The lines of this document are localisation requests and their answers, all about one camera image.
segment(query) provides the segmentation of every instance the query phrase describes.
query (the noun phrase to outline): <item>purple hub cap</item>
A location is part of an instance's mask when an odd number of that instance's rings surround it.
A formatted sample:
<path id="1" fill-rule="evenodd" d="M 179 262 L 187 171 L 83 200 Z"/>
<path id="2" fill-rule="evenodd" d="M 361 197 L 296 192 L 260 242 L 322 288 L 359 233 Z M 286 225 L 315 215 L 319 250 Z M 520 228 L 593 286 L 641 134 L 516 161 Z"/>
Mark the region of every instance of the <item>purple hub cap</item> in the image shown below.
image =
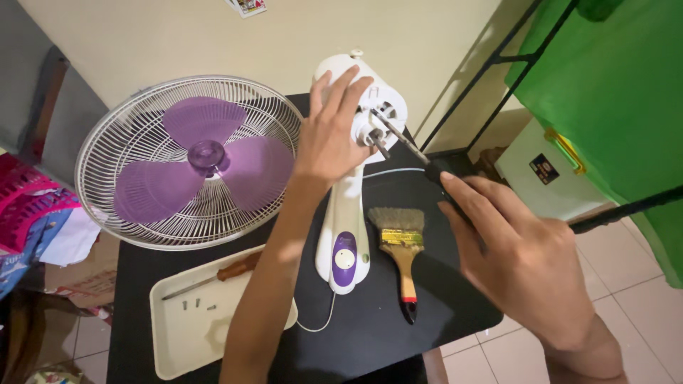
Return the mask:
<path id="1" fill-rule="evenodd" d="M 201 174 L 212 176 L 218 171 L 225 171 L 230 160 L 225 155 L 223 146 L 213 140 L 203 140 L 187 151 L 187 160 Z"/>

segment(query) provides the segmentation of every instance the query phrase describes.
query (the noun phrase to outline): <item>white cable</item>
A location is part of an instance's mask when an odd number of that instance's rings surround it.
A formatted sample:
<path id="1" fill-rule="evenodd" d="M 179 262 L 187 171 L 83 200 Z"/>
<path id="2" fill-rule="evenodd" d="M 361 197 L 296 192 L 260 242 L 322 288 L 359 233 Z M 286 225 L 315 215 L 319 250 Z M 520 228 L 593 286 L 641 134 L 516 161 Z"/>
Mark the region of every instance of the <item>white cable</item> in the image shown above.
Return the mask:
<path id="1" fill-rule="evenodd" d="M 299 324 L 299 327 L 303 328 L 304 331 L 308 331 L 308 332 L 320 332 L 320 331 L 322 331 L 330 323 L 330 319 L 332 318 L 332 310 L 335 309 L 335 299 L 336 298 L 337 298 L 337 293 L 335 292 L 335 294 L 332 296 L 332 305 L 330 305 L 330 316 L 327 318 L 327 323 L 325 323 L 325 325 L 323 325 L 322 328 L 320 328 L 320 329 L 308 329 L 308 328 L 304 327 L 303 325 L 301 325 L 301 323 L 298 320 L 296 320 L 296 324 Z"/>
<path id="2" fill-rule="evenodd" d="M 391 174 L 391 173 L 393 173 L 393 172 L 402 172 L 402 171 L 420 171 L 420 172 L 424 172 L 425 170 L 422 169 L 422 168 L 397 168 L 397 169 L 389 169 L 388 171 L 381 171 L 381 172 L 377 172 L 377 173 L 375 173 L 375 174 L 370 174 L 370 175 L 363 176 L 363 178 L 371 178 L 372 176 L 379 176 L 379 175 L 383 175 L 383 174 Z"/>

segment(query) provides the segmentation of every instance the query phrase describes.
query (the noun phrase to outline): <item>tiled floor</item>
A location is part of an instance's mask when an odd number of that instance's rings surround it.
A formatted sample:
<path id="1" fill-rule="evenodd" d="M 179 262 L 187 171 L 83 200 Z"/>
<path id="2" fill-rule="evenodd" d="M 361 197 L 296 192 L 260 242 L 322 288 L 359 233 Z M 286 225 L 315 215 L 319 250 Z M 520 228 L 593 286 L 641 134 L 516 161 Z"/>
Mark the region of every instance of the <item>tiled floor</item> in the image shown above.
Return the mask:
<path id="1" fill-rule="evenodd" d="M 111 327 L 96 317 L 47 310 L 36 369 L 54 365 L 83 372 L 82 384 L 105 384 Z"/>
<path id="2" fill-rule="evenodd" d="M 683 383 L 683 290 L 667 285 L 630 219 L 577 236 L 588 294 L 631 384 Z M 549 383 L 540 342 L 508 318 L 441 347 L 451 384 Z"/>

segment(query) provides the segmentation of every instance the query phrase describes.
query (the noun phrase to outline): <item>playing card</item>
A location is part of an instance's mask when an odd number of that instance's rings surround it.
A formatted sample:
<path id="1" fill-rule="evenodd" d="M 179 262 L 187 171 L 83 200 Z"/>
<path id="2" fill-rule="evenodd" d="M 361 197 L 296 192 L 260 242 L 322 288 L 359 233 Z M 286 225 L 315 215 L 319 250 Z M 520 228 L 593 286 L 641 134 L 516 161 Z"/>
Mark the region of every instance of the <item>playing card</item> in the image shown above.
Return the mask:
<path id="1" fill-rule="evenodd" d="M 237 10 L 242 18 L 259 14 L 266 10 L 265 0 L 232 0 L 237 3 Z"/>

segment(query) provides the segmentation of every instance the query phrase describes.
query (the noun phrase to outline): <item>purple control panel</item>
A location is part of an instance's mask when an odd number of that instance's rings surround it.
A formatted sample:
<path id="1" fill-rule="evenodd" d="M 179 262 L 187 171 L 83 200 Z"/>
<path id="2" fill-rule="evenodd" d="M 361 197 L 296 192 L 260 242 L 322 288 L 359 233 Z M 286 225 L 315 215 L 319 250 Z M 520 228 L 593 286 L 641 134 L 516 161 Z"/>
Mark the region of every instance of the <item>purple control panel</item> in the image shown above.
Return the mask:
<path id="1" fill-rule="evenodd" d="M 335 262 L 337 252 L 342 249 L 348 249 L 353 253 L 353 264 L 348 269 L 341 269 Z M 337 236 L 335 246 L 332 248 L 332 277 L 340 287 L 348 286 L 353 282 L 353 276 L 356 273 L 356 238 L 351 232 L 342 232 Z"/>

